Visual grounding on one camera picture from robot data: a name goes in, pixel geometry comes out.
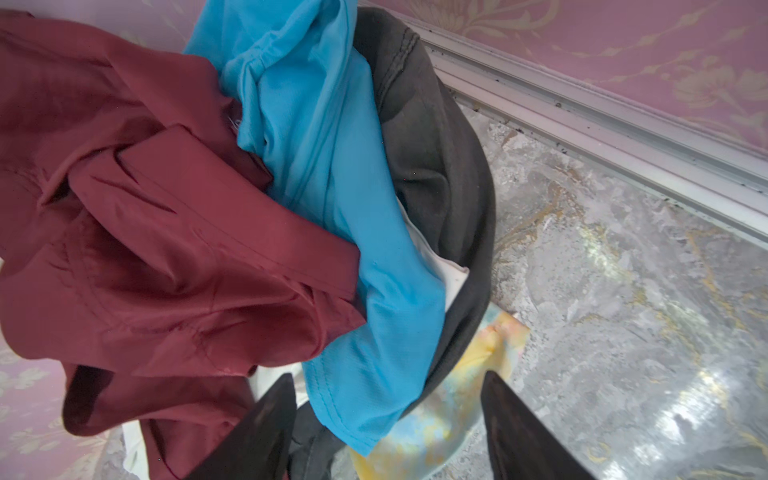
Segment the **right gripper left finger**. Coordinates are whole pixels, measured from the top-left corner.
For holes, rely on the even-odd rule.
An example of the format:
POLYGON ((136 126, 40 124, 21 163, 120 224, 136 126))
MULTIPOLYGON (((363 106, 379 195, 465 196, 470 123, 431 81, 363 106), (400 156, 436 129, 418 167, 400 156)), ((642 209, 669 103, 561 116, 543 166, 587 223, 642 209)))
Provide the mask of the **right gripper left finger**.
POLYGON ((296 412, 293 377, 284 374, 186 479, 286 479, 296 412))

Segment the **tie-dye pastel cloth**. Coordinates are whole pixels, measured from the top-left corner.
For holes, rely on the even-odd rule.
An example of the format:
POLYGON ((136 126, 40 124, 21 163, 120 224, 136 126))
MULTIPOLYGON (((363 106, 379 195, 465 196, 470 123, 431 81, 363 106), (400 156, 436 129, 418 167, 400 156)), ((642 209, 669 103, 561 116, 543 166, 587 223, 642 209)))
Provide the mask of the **tie-dye pastel cloth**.
POLYGON ((350 451, 360 479, 427 479, 462 448, 482 417, 485 374, 512 376, 530 330, 491 303, 477 333, 445 379, 364 457, 350 451))

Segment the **maroon shirt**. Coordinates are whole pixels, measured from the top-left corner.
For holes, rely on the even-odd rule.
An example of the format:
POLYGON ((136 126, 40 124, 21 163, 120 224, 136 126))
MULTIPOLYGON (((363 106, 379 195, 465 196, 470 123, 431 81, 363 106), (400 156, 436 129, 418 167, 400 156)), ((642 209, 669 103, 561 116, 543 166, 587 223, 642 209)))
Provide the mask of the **maroon shirt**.
POLYGON ((66 430, 140 423, 154 479, 191 473, 260 367, 365 322, 359 252, 267 195, 203 58, 1 16, 1 328, 67 375, 66 430))

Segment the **white cloth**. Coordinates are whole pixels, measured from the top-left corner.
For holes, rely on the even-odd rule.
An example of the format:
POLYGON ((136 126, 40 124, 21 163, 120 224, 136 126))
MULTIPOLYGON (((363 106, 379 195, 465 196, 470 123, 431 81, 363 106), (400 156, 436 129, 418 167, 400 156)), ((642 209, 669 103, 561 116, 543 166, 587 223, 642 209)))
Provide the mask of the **white cloth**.
MULTIPOLYGON (((437 255, 427 243, 425 237, 408 217, 401 202, 398 202, 409 235, 430 270, 442 281, 445 287, 445 312, 458 296, 466 282, 470 270, 453 261, 437 255)), ((296 406, 302 407, 309 402, 303 368, 300 363, 293 363, 275 368, 259 367, 248 378, 249 388, 255 400, 261 399, 280 376, 290 374, 294 381, 296 406)), ((139 421, 131 421, 122 425, 122 436, 125 445, 123 467, 138 479, 149 480, 149 460, 144 435, 139 421)))

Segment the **turquoise cloth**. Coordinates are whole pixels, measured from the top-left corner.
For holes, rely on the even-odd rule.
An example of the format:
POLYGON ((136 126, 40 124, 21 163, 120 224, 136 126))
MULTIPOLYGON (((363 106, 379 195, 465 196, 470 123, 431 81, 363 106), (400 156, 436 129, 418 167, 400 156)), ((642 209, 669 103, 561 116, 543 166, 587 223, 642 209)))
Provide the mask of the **turquoise cloth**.
POLYGON ((318 420, 368 455, 423 392, 445 288, 396 197, 371 69, 353 46, 353 1, 209 1, 186 46, 216 68, 281 205, 354 243, 366 323, 303 371, 318 420))

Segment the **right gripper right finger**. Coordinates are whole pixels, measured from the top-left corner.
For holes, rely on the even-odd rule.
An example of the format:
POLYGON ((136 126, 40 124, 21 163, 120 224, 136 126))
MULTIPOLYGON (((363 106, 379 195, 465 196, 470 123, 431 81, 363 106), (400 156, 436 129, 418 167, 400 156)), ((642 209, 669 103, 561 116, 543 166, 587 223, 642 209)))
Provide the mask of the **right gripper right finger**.
POLYGON ((594 479, 494 371, 485 373, 481 406, 496 479, 594 479))

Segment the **dark grey cloth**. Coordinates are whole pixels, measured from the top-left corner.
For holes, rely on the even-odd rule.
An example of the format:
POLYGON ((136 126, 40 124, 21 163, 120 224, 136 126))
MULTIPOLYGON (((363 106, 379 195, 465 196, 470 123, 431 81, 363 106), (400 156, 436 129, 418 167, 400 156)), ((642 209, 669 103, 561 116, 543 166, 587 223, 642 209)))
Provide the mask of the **dark grey cloth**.
POLYGON ((390 13, 361 7, 353 45, 372 69, 395 192, 431 252, 464 267, 413 411, 457 365, 491 293, 496 212, 477 135, 436 75, 419 35, 390 13))

